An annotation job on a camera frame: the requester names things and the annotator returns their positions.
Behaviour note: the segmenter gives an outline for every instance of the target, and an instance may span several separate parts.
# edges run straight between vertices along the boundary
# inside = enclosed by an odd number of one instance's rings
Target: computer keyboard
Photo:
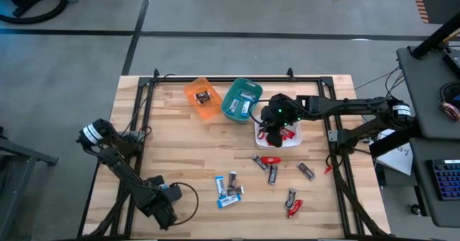
[[[441,201],[460,200],[460,160],[430,160],[435,188]]]

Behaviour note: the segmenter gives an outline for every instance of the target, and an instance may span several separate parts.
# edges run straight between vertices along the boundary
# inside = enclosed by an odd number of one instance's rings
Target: teal bin
[[[263,89],[258,84],[247,80],[245,78],[238,78],[233,82],[231,88],[227,95],[225,95],[224,101],[222,101],[221,110],[224,113],[227,119],[230,119],[236,123],[245,124],[247,123],[249,117],[249,112],[247,116],[242,114],[242,109],[244,106],[244,101],[247,99],[242,96],[242,93],[250,94],[254,101],[258,101],[262,96]],[[230,110],[231,103],[234,99],[238,99],[239,103],[236,106],[235,112],[232,114]],[[251,106],[251,112],[254,110],[255,105]]]

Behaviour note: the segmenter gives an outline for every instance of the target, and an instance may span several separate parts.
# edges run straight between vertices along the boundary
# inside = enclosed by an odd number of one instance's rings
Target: black floor stripe
[[[0,29],[0,35],[82,35],[82,36],[132,36],[134,31],[84,30],[84,29]]]
[[[142,2],[141,11],[137,17],[136,28],[134,29],[134,35],[132,36],[131,44],[129,44],[128,53],[126,54],[126,59],[123,64],[123,70],[121,71],[122,76],[128,76],[129,71],[131,70],[132,60],[134,58],[134,53],[136,52],[137,43],[139,42],[140,32],[142,26],[144,25],[145,15],[147,14],[149,3],[150,0],[144,0]]]
[[[214,37],[249,39],[297,39],[297,40],[387,40],[387,41],[423,41],[428,36],[404,35],[340,35],[311,33],[270,33],[270,32],[141,32],[142,37]]]

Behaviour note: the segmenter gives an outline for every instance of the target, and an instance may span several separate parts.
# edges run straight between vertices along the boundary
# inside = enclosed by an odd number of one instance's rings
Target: concrete floor
[[[31,14],[53,5],[42,2]],[[108,119],[131,37],[9,35],[4,29],[133,31],[142,0],[80,0],[54,20],[30,26],[0,22],[0,125],[19,144],[60,158],[38,165],[13,237],[56,240],[77,235],[96,160],[74,140],[98,118]],[[12,10],[0,0],[0,13]],[[326,35],[432,33],[414,0],[150,0],[142,31],[279,32]],[[355,86],[397,66],[396,49],[419,42],[286,40],[218,37],[140,37],[130,75],[352,74]],[[385,95],[384,80],[357,91]],[[410,103],[407,89],[394,95]],[[388,187],[383,198],[400,237],[456,240],[459,229],[437,228],[410,213],[411,188]]]

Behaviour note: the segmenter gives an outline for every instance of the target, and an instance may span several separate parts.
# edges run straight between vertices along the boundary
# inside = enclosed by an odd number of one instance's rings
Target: wooden table
[[[138,76],[122,76],[119,82],[111,122],[122,131],[129,123],[137,90]],[[337,99],[355,99],[351,76],[333,76]],[[299,147],[276,150],[258,150],[254,143],[254,124],[239,125],[222,114],[203,121],[183,93],[185,83],[160,83],[154,89],[149,126],[153,132],[146,140],[141,177],[162,174],[169,183],[182,181],[197,189],[200,197],[198,213],[186,224],[160,230],[153,217],[146,218],[136,210],[132,238],[334,238],[343,237],[339,206],[332,173],[323,174],[328,145],[323,121],[302,121],[303,142]],[[213,83],[224,97],[230,83]],[[315,83],[261,83],[262,99],[278,93],[318,95]],[[259,114],[258,105],[254,114]],[[344,128],[362,123],[360,116],[342,116]],[[251,159],[253,154],[279,156],[276,185],[267,184],[267,174]],[[371,218],[386,232],[390,231],[379,186],[369,155],[350,156],[359,201]],[[309,181],[296,168],[304,161],[315,174]],[[242,200],[218,209],[215,176],[224,176],[228,182],[230,170],[238,173],[238,184],[245,193]],[[83,234],[93,231],[114,204],[119,180],[102,165],[97,173]],[[194,210],[196,198],[186,187],[183,197],[175,205],[179,220],[186,219]],[[298,190],[297,199],[304,200],[300,211],[291,219],[283,205],[288,189]],[[348,215],[354,227],[351,206]],[[124,228],[124,217],[120,231]]]

